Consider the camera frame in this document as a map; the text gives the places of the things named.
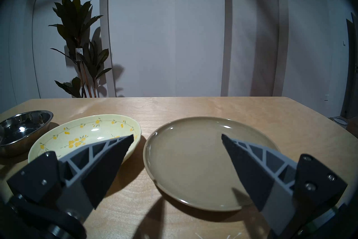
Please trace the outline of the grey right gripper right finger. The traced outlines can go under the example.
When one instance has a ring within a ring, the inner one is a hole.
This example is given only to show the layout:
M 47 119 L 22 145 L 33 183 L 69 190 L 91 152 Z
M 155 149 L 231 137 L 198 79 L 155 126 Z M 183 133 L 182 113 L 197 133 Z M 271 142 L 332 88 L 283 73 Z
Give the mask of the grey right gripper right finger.
M 271 148 L 229 138 L 222 143 L 252 202 L 270 227 L 268 238 L 327 238 L 347 212 L 337 203 L 347 183 L 315 157 L 295 162 Z

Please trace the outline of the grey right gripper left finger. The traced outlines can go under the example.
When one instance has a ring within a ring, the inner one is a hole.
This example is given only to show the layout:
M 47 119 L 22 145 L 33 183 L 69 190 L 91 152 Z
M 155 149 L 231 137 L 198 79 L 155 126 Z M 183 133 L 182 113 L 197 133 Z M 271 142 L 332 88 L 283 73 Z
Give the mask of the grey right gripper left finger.
M 111 186 L 133 135 L 86 144 L 58 159 L 47 151 L 8 179 L 8 223 L 81 225 Z M 80 219 L 70 215 L 74 212 Z

